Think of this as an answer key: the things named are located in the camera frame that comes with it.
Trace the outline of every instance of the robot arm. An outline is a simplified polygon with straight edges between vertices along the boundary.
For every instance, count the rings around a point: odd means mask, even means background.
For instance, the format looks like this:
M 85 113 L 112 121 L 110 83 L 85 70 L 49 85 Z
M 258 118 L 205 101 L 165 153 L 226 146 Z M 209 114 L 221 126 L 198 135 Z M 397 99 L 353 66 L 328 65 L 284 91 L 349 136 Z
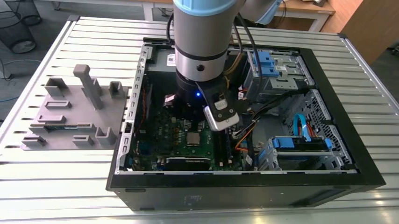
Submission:
M 234 100 L 222 75 L 233 19 L 241 8 L 248 13 L 253 6 L 258 7 L 253 3 L 266 4 L 268 8 L 274 6 L 270 3 L 280 1 L 173 0 L 177 83 L 185 91 L 182 98 L 188 105 L 196 104 L 190 96 L 194 98 L 200 91 L 206 103 L 204 114 L 213 131 L 224 130 L 238 122 Z

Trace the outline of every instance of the blue latch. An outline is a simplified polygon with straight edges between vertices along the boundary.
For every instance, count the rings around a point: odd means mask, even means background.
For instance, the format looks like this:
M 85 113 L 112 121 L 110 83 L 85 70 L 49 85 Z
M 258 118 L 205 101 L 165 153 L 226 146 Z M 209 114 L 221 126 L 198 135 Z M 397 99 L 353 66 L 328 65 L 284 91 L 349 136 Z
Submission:
M 278 77 L 280 72 L 274 69 L 274 60 L 269 56 L 268 52 L 257 51 L 258 60 L 260 60 L 260 67 L 261 67 L 261 76 L 265 77 Z
M 257 55 L 258 55 L 258 60 L 260 60 L 261 67 L 273 67 L 274 66 L 274 60 L 269 56 L 268 52 L 257 51 Z
M 272 139 L 274 148 L 294 148 L 292 138 L 280 137 Z
M 325 142 L 325 146 L 329 150 L 332 150 L 332 142 L 330 142 L 330 139 L 324 139 L 324 142 Z
M 278 77 L 280 72 L 274 69 L 274 67 L 262 67 L 261 66 L 261 76 Z

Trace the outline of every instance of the aluminum table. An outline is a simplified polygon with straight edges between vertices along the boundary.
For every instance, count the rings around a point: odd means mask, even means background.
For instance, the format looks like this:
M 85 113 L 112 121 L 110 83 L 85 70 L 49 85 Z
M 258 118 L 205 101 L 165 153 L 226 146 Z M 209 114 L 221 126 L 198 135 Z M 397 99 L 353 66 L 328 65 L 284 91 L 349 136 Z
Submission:
M 238 28 L 244 42 L 248 38 Z M 336 224 L 399 220 L 399 106 L 352 44 L 336 34 L 250 29 L 257 44 L 310 48 L 386 185 L 301 209 L 132 212 L 105 191 L 112 149 L 22 151 L 21 139 L 43 101 L 43 84 L 66 84 L 75 64 L 98 83 L 132 86 L 144 37 L 165 23 L 79 17 L 67 21 L 0 128 L 0 221 L 54 223 Z

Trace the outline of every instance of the blue cable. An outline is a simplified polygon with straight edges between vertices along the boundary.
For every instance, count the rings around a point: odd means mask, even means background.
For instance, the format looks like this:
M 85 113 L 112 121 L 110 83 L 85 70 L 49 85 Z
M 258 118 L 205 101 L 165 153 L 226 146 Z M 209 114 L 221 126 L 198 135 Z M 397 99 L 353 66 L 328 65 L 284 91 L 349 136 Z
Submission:
M 297 119 L 300 119 L 300 124 L 301 124 L 301 135 L 304 136 L 305 141 L 312 141 L 308 130 L 306 130 L 306 125 L 305 125 L 305 118 L 301 113 L 296 113 L 293 116 L 293 135 L 298 135 L 297 133 Z
M 10 101 L 10 100 L 17 99 L 17 98 L 18 98 L 18 97 L 14 97 L 14 98 L 10 98 L 10 99 L 5 99 L 5 100 L 0 100 L 0 103 L 6 102 L 6 101 Z

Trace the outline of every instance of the black cable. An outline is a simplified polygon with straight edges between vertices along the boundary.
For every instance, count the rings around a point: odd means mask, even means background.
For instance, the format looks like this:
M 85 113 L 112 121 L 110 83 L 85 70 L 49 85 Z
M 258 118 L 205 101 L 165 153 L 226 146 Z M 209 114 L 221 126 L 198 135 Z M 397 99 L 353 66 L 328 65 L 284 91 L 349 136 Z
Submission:
M 241 130 L 238 130 L 234 135 L 240 135 L 245 130 L 249 130 L 249 128 L 252 128 L 252 126 L 256 125 L 260 116 L 264 113 L 266 113 L 270 109 L 273 109 L 276 106 L 278 106 L 282 100 L 285 100 L 288 97 L 292 97 L 293 95 L 305 94 L 310 89 L 313 89 L 312 86 L 301 88 L 298 90 L 288 91 L 280 96 L 277 96 L 274 99 L 268 101 L 265 104 L 262 104 L 260 109 L 250 116 L 250 123 Z
M 169 16 L 162 10 L 161 10 L 161 8 L 157 8 L 157 10 L 160 10 L 160 12 L 161 12 L 161 16 Z
M 232 23 L 232 26 L 233 26 L 233 29 L 234 29 L 234 32 L 236 32 L 236 36 L 237 36 L 238 52 L 242 53 L 242 42 L 241 42 L 241 37 L 238 35 L 237 26 L 236 26 L 234 22 Z
M 258 60 L 258 52 L 257 52 L 257 49 L 256 49 L 253 37 L 250 35 L 249 29 L 246 27 L 245 21 L 244 21 L 240 13 L 237 13 L 237 19 L 238 19 L 238 21 L 240 21 L 240 23 L 241 23 L 241 25 L 244 27 L 244 30 L 246 32 L 246 35 L 248 35 L 248 38 L 249 38 L 249 41 L 250 41 L 250 44 L 252 44 L 254 59 L 256 59 L 256 62 L 257 62 L 258 85 L 257 85 L 257 90 L 256 90 L 254 99 L 253 99 L 253 101 L 254 101 L 256 98 L 257 98 L 257 96 L 258 96 L 258 94 L 260 94 L 260 85 L 261 85 L 261 81 L 262 81 L 262 77 L 261 77 L 261 66 L 260 66 L 260 60 Z
M 305 94 L 313 87 L 305 87 L 297 90 L 292 90 L 285 92 L 284 94 L 281 94 L 280 96 L 277 96 L 274 99 L 272 99 L 270 101 L 268 101 L 265 104 L 262 104 L 262 106 L 260 107 L 260 109 L 253 113 L 250 120 L 260 115 L 261 113 L 265 113 L 268 110 L 270 110 L 272 108 L 274 108 L 280 102 L 282 100 L 285 100 L 286 98 L 292 97 L 293 95 L 297 94 Z
M 173 13 L 169 16 L 168 23 L 166 23 L 166 39 L 168 39 L 169 43 L 172 43 L 172 39 L 170 39 L 170 24 L 172 24 L 172 20 L 173 20 Z
M 282 24 L 282 22 L 285 20 L 285 16 L 286 16 L 286 3 L 284 2 L 284 0 L 282 0 L 282 5 L 284 5 L 282 14 L 281 14 L 281 17 L 278 19 L 278 24 L 276 25 L 276 27 L 273 29 L 278 28 L 278 26 Z
M 10 75 L 7 78 L 5 77 L 5 69 L 3 69 L 3 63 L 2 63 L 1 58 L 0 58 L 0 64 L 1 64 L 2 78 L 6 82 L 9 82 L 13 79 L 13 76 Z

